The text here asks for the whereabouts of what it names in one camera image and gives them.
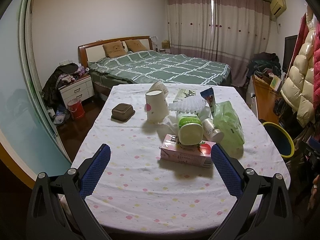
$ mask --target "barcode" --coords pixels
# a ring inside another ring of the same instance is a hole
[[[212,164],[211,158],[206,157],[205,160],[204,160],[204,163],[203,163],[202,167],[210,168],[210,167],[211,167],[211,164]]]

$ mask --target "green label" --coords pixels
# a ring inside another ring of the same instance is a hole
[[[197,117],[183,116],[179,121],[179,128],[189,123],[197,123],[202,126],[201,121]]]

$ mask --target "pink dot on cup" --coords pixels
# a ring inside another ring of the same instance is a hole
[[[146,109],[147,109],[147,112],[149,112],[151,110],[151,105],[146,104]]]

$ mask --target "television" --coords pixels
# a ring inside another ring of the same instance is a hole
[[[284,56],[282,63],[282,71],[288,73],[288,69],[291,67],[290,62],[293,56],[294,47],[296,45],[298,35],[293,35],[284,38]]]

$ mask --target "cream puffer jacket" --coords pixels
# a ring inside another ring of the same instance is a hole
[[[284,100],[294,111],[298,112],[297,120],[303,128],[308,122],[315,121],[313,110],[313,51],[317,21],[309,7],[306,16],[309,33],[281,89]]]

